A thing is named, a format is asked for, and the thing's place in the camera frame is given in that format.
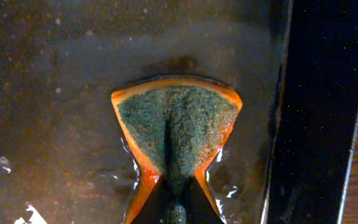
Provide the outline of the orange green scrub sponge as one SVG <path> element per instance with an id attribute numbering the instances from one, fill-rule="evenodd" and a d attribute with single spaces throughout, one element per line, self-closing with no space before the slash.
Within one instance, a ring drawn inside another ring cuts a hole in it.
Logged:
<path id="1" fill-rule="evenodd" d="M 164 222 L 188 223 L 202 215 L 190 196 L 193 184 L 221 216 L 208 185 L 208 168 L 232 133 L 242 109 L 240 96 L 213 82 L 181 77 L 116 90 L 111 103 L 138 166 L 136 192 L 124 222 L 138 219 L 157 184 L 168 193 Z"/>

